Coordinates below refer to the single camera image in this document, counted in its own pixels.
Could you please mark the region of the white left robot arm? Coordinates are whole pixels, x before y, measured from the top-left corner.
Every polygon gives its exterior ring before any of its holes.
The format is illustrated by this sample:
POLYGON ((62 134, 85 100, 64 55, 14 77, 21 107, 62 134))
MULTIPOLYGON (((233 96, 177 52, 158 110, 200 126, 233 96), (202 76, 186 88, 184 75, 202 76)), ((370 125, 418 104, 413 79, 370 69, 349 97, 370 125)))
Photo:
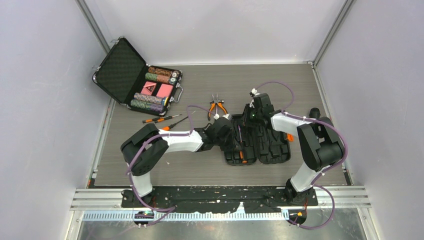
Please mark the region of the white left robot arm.
POLYGON ((120 150, 127 163, 134 200, 141 207, 153 202, 150 171, 163 155, 173 152, 203 152, 214 146, 232 149, 232 116, 214 116, 214 122, 189 131, 169 131, 149 123, 127 139, 120 150))

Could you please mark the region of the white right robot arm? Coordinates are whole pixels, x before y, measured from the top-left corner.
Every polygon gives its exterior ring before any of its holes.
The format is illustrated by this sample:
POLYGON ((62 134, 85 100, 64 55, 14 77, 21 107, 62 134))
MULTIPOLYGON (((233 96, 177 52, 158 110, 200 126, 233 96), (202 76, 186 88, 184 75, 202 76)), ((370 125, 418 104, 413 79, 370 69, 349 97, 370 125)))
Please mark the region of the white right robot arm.
POLYGON ((299 117, 275 110, 266 93, 253 93, 251 97, 245 108, 246 124, 257 124, 298 138, 303 164, 287 180, 283 197, 287 203, 299 205, 317 177, 343 158, 344 144, 332 121, 322 117, 318 108, 311 108, 308 117, 299 117))

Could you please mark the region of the black plastic tool case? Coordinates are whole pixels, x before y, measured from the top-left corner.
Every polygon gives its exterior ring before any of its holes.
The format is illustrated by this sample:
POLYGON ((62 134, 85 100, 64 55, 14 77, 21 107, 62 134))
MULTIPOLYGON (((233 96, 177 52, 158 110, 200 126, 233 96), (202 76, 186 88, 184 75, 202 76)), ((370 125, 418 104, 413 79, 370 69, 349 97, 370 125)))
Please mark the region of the black plastic tool case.
POLYGON ((227 164, 247 166, 256 161, 262 164, 282 164, 291 159, 290 142, 285 132, 275 131, 263 126, 245 126, 241 114, 235 114, 231 122, 236 149, 224 152, 224 160, 227 164), (242 164, 240 159, 238 125, 241 127, 243 156, 247 160, 247 164, 242 164))

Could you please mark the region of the black orange stubby screwdriver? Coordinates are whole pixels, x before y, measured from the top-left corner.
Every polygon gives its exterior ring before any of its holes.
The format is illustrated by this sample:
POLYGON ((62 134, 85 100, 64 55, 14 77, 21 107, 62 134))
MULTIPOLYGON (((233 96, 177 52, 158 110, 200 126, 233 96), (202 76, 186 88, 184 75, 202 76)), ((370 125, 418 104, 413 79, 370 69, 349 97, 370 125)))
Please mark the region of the black orange stubby screwdriver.
POLYGON ((238 129, 238 135, 239 135, 239 145, 240 145, 240 151, 239 151, 239 156, 241 159, 241 163, 242 164, 247 164, 248 161, 244 158, 244 153, 243 153, 243 139, 242 139, 242 131, 241 131, 241 126, 238 125, 237 126, 238 129))

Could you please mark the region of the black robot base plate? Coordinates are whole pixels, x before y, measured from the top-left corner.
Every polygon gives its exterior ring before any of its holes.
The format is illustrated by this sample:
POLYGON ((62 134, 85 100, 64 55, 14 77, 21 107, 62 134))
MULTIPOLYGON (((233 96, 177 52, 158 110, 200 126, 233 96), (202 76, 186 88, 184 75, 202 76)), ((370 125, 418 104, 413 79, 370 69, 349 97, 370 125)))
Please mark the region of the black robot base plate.
POLYGON ((123 208, 155 209, 174 213, 234 213, 240 205, 248 214, 276 213, 280 207, 315 207, 314 189, 293 198, 279 186, 155 186, 139 200, 131 189, 121 191, 123 208))

